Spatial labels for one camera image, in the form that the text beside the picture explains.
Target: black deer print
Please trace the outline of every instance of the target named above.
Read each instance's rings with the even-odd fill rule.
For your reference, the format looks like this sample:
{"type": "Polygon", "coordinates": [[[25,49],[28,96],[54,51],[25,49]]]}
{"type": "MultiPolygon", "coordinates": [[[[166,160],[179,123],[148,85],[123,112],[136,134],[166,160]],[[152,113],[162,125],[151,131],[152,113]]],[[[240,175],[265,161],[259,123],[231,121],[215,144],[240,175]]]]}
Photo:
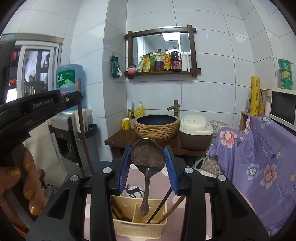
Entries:
{"type": "Polygon", "coordinates": [[[129,194],[130,197],[133,196],[134,198],[136,198],[136,196],[135,196],[136,192],[140,193],[141,197],[143,197],[142,193],[144,193],[144,191],[141,190],[139,187],[136,187],[136,188],[131,190],[131,189],[129,189],[129,184],[127,184],[126,186],[127,186],[126,187],[126,192],[129,194]]]}

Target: floral purple fabric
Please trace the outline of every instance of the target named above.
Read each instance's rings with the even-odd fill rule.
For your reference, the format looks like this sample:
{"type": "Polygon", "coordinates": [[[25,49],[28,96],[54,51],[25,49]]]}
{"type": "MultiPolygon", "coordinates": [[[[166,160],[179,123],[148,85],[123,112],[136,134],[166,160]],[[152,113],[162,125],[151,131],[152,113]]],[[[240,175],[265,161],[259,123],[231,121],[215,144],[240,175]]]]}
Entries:
{"type": "Polygon", "coordinates": [[[209,155],[275,235],[296,206],[296,137],[266,116],[249,116],[244,131],[221,128],[209,155]]]}

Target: silver bolt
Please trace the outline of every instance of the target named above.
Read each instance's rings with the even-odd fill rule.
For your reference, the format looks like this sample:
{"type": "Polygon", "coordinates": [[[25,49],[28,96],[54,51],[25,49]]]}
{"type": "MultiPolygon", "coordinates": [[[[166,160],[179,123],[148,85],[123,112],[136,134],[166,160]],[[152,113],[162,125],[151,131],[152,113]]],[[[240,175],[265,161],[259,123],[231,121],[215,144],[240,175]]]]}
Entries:
{"type": "Polygon", "coordinates": [[[110,172],[112,172],[112,168],[111,167],[105,167],[104,169],[103,169],[103,173],[110,173],[110,172]]]}
{"type": "Polygon", "coordinates": [[[185,172],[186,173],[193,173],[193,169],[191,167],[186,167],[185,172]]]}
{"type": "Polygon", "coordinates": [[[219,175],[218,179],[222,182],[226,181],[226,177],[224,175],[219,175]]]}
{"type": "Polygon", "coordinates": [[[72,182],[76,182],[76,181],[78,180],[78,176],[77,176],[77,175],[72,175],[72,176],[70,177],[70,180],[71,180],[72,182]]]}

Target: microwave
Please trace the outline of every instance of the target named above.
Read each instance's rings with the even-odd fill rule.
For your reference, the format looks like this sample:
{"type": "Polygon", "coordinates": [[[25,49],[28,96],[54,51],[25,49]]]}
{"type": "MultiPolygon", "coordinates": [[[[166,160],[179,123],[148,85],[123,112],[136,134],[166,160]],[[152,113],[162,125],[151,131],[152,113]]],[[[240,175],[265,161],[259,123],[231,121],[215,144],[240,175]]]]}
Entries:
{"type": "Polygon", "coordinates": [[[269,117],[283,127],[296,131],[296,91],[272,89],[269,117]]]}

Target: sink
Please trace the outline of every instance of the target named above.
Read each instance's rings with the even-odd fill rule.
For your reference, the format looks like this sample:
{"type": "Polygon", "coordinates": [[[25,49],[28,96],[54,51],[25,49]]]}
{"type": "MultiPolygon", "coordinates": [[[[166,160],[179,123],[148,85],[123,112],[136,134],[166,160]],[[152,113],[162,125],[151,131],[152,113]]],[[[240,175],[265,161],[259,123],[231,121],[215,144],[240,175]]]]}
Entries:
{"type": "Polygon", "coordinates": [[[144,115],[134,120],[134,129],[140,138],[165,141],[179,130],[180,120],[172,115],[144,115]]]}

